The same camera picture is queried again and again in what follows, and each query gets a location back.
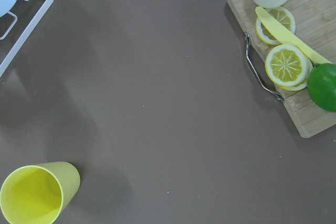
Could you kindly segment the lemon slice near lime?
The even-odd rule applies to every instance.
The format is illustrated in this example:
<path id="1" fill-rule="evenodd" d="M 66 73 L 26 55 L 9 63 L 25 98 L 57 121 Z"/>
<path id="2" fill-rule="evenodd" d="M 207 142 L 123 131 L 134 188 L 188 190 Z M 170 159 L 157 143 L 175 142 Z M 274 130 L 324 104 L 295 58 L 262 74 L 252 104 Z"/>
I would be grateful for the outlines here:
<path id="1" fill-rule="evenodd" d="M 287 91 L 299 91 L 307 87 L 313 65 L 297 47 L 285 44 L 269 52 L 265 69 L 275 85 Z"/>

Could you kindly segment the lemon slice near bun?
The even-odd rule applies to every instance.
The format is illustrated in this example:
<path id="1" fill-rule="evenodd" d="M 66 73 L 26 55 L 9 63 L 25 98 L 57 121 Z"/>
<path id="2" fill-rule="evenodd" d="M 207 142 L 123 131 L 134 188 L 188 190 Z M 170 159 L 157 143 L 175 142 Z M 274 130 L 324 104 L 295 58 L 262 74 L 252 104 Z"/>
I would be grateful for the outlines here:
<path id="1" fill-rule="evenodd" d="M 274 19 L 280 22 L 284 27 L 286 27 L 292 33 L 296 30 L 295 18 L 290 11 L 286 8 L 279 6 L 276 8 L 266 8 L 265 9 Z M 264 27 L 260 19 L 256 19 L 255 30 L 257 36 L 261 41 L 268 45 L 277 46 L 281 43 L 275 39 L 275 37 Z"/>

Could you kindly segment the white dish rack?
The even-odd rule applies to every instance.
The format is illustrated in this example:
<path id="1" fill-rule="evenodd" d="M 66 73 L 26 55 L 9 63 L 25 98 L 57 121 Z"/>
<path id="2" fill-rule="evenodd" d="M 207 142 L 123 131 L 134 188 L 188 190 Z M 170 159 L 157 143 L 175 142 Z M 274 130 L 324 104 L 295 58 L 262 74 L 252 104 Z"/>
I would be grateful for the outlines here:
<path id="1" fill-rule="evenodd" d="M 1 17 L 1 75 L 9 67 L 54 0 L 17 0 Z"/>

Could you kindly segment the green lime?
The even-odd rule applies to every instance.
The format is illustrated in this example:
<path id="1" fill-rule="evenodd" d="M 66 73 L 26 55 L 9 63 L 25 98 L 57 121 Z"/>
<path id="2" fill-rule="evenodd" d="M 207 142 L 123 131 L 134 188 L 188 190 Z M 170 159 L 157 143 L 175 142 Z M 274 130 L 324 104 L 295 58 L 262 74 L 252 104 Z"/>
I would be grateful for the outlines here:
<path id="1" fill-rule="evenodd" d="M 309 74 L 307 90 L 317 106 L 335 112 L 335 64 L 316 64 Z"/>

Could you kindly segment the yellow plastic cup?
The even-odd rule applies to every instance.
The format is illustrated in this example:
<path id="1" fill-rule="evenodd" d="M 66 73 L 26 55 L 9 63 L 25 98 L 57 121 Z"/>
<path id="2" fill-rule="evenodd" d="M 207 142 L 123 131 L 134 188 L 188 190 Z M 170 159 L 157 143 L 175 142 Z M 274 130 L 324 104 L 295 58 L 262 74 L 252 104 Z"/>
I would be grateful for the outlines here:
<path id="1" fill-rule="evenodd" d="M 79 186 L 79 172 L 68 162 L 23 166 L 1 186 L 1 211 L 9 223 L 53 223 Z"/>

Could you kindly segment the wooden cutting board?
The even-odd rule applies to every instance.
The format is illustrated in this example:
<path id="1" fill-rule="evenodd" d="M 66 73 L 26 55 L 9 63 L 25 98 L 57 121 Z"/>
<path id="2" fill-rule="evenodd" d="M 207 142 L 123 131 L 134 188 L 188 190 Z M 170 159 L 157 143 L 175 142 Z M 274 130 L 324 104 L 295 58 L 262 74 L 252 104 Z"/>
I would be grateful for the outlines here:
<path id="1" fill-rule="evenodd" d="M 256 4 L 253 0 L 227 2 L 245 34 L 246 48 L 254 48 L 265 60 L 272 46 L 257 36 Z M 299 41 L 294 45 L 308 55 L 313 64 L 335 63 L 335 0 L 287 0 L 284 7 L 295 18 L 295 35 Z M 245 59 L 259 84 L 283 102 L 301 137 L 310 138 L 335 126 L 335 113 L 318 107 L 309 98 L 306 89 L 287 91 L 274 84 L 268 87 L 248 53 L 245 53 Z"/>

